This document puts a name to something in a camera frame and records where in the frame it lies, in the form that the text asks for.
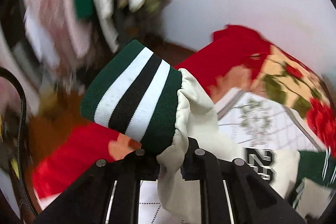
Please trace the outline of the white quilted floral mat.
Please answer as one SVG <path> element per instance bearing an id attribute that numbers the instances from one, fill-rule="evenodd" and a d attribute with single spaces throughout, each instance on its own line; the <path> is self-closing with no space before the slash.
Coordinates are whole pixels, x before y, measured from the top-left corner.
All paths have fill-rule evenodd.
<path id="1" fill-rule="evenodd" d="M 179 170 L 189 138 L 218 159 L 243 159 L 284 198 L 306 179 L 327 185 L 334 167 L 294 110 L 238 88 L 217 103 L 200 87 L 149 88 L 134 98 L 119 95 L 107 111 L 106 126 L 158 155 L 160 203 L 190 223 L 201 221 L 201 207 L 197 182 L 185 181 Z"/>

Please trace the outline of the green white varsity jacket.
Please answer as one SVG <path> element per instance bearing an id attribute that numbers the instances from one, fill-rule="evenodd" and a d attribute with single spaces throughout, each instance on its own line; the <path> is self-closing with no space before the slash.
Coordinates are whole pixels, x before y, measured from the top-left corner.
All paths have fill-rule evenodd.
<path id="1" fill-rule="evenodd" d="M 280 105 L 232 88 L 239 99 L 218 117 L 211 98 L 186 69 L 175 69 L 137 41 L 129 43 L 97 75 L 81 103 L 81 115 L 138 141 L 161 166 L 158 195 L 163 208 L 190 223 L 201 221 L 199 183 L 187 182 L 181 166 L 189 139 L 218 159 L 243 159 L 283 198 L 311 180 L 320 190 L 335 187 L 330 151 L 272 151 L 267 144 L 285 121 Z"/>

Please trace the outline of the pile of clothes on rack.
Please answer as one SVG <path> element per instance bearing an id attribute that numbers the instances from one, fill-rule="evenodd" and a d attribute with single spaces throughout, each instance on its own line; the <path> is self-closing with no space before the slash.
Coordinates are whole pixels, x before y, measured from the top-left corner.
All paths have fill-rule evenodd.
<path id="1" fill-rule="evenodd" d="M 20 82 L 27 114 L 42 109 L 43 78 L 66 89 L 78 86 L 76 73 L 101 59 L 96 27 L 108 50 L 127 40 L 112 20 L 117 10 L 138 11 L 149 0 L 1 0 L 1 67 Z"/>

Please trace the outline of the red floral blanket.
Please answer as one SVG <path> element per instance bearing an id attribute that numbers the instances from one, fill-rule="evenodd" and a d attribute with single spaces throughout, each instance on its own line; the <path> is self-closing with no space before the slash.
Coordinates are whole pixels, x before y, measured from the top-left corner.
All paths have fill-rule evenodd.
<path id="1" fill-rule="evenodd" d="M 310 129 L 335 150 L 335 105 L 322 79 L 257 31 L 228 25 L 215 31 L 211 44 L 179 67 L 188 69 L 214 102 L 233 87 L 271 100 L 284 98 L 284 105 L 302 112 Z M 95 160 L 119 160 L 140 146 L 94 123 L 77 126 L 34 169 L 35 194 L 40 201 L 59 195 Z"/>

